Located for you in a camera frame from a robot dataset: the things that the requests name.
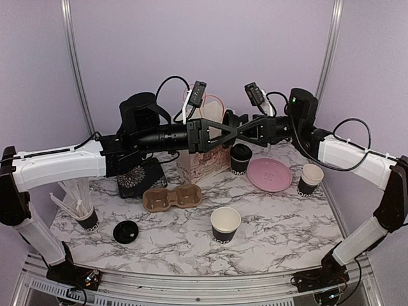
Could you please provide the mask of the white printed paper bag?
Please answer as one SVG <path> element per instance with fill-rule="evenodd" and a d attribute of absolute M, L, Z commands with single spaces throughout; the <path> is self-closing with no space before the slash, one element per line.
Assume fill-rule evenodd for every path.
<path fill-rule="evenodd" d="M 193 119 L 208 119 L 221 123 L 225 105 L 220 98 L 204 92 L 201 107 L 194 112 Z M 206 153 L 190 154 L 182 150 L 176 160 L 176 169 L 187 184 L 199 184 L 230 167 L 230 150 L 222 145 Z"/>

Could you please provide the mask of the stack of paper cups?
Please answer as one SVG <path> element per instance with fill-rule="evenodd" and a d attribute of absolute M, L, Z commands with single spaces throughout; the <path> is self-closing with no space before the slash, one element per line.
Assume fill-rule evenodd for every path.
<path fill-rule="evenodd" d="M 322 182 L 323 178 L 324 172 L 320 167 L 310 163 L 304 165 L 298 183 L 297 193 L 302 198 L 308 198 Z"/>

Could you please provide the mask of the brown cardboard cup carrier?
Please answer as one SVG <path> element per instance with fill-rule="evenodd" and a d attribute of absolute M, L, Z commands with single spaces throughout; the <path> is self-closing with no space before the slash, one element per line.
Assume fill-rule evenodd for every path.
<path fill-rule="evenodd" d="M 150 188 L 142 196 L 143 207 L 150 213 L 164 212 L 170 207 L 197 207 L 202 199 L 201 188 L 196 184 L 183 184 L 174 189 Z"/>

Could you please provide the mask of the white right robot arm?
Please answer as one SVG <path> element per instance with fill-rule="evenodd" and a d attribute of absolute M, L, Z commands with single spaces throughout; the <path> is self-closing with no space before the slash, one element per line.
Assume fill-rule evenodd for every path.
<path fill-rule="evenodd" d="M 316 128 L 318 100 L 305 89 L 291 89 L 284 100 L 284 116 L 268 115 L 263 110 L 261 115 L 238 128 L 238 138 L 263 147 L 291 138 L 301 155 L 331 170 L 350 171 L 384 192 L 373 216 L 322 259 L 321 267 L 311 279 L 328 286 L 350 261 L 406 225 L 407 157 L 378 153 L 369 146 L 342 139 L 334 131 Z"/>

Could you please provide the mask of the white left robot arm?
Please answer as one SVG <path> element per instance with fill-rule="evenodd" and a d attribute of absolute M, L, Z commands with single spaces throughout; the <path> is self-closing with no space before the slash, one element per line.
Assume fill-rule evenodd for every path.
<path fill-rule="evenodd" d="M 237 137 L 237 129 L 208 119 L 173 123 L 152 92 L 140 92 L 119 105 L 122 124 L 114 135 L 92 136 L 80 145 L 49 151 L 16 152 L 1 158 L 1 224 L 16 229 L 68 284 L 80 279 L 68 246 L 56 239 L 29 206 L 29 190 L 64 180 L 114 177 L 155 152 L 205 153 Z"/>

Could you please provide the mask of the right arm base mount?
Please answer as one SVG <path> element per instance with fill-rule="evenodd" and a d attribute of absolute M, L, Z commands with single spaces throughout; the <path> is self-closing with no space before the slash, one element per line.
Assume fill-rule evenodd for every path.
<path fill-rule="evenodd" d="M 323 257 L 320 268 L 296 272 L 291 278 L 292 285 L 297 287 L 299 293 L 346 284 L 348 281 L 346 266 L 335 260 L 333 249 Z"/>

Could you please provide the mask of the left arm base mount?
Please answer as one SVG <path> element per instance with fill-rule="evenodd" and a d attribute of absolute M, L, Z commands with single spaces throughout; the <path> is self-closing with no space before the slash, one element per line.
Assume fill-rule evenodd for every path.
<path fill-rule="evenodd" d="M 76 266 L 73 262 L 69 247 L 65 242 L 62 242 L 62 246 L 65 251 L 65 258 L 62 263 L 49 265 L 44 261 L 47 266 L 47 279 L 78 288 L 97 291 L 101 272 L 98 269 Z"/>

